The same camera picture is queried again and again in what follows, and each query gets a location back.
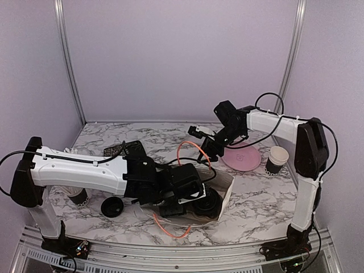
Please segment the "white printed paper bag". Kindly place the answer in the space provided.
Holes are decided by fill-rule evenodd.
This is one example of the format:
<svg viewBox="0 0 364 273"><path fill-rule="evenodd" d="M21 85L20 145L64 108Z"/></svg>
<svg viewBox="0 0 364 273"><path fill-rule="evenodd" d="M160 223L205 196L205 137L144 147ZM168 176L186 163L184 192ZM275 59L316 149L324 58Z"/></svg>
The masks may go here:
<svg viewBox="0 0 364 273"><path fill-rule="evenodd" d="M234 184L234 177L213 168L213 160L207 153L199 145L188 140L179 144L176 159L167 163L166 167L170 171L175 171L177 167L182 166L183 158L180 157L180 149L185 143L198 148L200 154L206 158L204 162L186 158L186 160L207 166L206 168L192 166L192 173L197 176L197 192L188 198L172 196L170 203L140 207L141 211L151 218L162 232L174 239L186 237L191 228L200 228L218 222L230 200Z"/></svg>

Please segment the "stack of paper cups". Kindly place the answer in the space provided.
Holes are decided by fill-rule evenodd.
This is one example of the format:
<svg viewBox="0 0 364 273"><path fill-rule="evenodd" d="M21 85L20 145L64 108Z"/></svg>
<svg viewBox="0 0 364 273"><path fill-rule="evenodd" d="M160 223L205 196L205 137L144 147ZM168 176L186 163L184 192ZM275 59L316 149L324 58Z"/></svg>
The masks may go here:
<svg viewBox="0 0 364 273"><path fill-rule="evenodd" d="M273 146L270 149L265 165L265 172L270 177L276 176L289 159L289 153L280 146Z"/></svg>

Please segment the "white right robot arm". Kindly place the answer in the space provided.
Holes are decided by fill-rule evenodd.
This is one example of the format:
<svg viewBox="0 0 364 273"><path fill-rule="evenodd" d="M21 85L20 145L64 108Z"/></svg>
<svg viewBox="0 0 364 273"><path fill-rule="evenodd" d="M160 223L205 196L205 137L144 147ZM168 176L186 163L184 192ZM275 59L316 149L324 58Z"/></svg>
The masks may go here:
<svg viewBox="0 0 364 273"><path fill-rule="evenodd" d="M297 199L287 238L282 242L286 254L295 254L311 231L312 218L321 198L322 179L331 169L327 165L329 147L324 132L329 126L318 118L292 117L263 110L258 105L236 108L230 101L220 102L214 113L222 129L214 132L206 127L197 128L198 135L205 138L202 149L212 160L223 157L226 149L242 149L237 138L246 139L249 131L266 133L268 137L275 136L295 145Z"/></svg>

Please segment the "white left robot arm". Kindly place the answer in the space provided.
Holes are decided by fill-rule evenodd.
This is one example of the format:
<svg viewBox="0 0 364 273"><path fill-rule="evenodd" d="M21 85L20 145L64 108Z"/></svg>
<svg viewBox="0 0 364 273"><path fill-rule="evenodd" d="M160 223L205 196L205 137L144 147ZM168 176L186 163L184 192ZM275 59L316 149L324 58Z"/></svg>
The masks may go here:
<svg viewBox="0 0 364 273"><path fill-rule="evenodd" d="M48 201L48 186L96 189L134 198L141 205L171 202L182 206L206 196L193 164L171 167L155 163L139 141L123 142L116 154L102 157L54 150L34 136L24 150L7 154L1 162L14 155L22 158L6 195L28 209L43 238L60 253L67 253L72 241L64 235L65 225Z"/></svg>

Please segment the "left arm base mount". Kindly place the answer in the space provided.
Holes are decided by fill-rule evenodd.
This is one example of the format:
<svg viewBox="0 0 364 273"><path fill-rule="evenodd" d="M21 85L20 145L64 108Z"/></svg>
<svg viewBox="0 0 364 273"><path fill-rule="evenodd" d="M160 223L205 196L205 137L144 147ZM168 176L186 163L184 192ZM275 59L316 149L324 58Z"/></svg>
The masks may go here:
<svg viewBox="0 0 364 273"><path fill-rule="evenodd" d="M71 258L87 259L90 242L86 239L76 239L65 235L65 224L61 221L60 235L56 239L42 237L41 248L57 254L64 254Z"/></svg>

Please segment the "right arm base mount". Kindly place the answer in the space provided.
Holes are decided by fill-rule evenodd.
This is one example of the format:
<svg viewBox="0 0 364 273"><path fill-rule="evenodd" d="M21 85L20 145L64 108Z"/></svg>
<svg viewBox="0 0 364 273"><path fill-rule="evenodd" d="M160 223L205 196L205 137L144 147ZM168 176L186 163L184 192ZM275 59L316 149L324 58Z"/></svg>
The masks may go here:
<svg viewBox="0 0 364 273"><path fill-rule="evenodd" d="M266 261L288 258L304 253L309 254L312 250L311 243L309 242L309 234L312 228L313 224L304 231L298 231L289 224L286 239L263 243L259 253L264 255Z"/></svg>

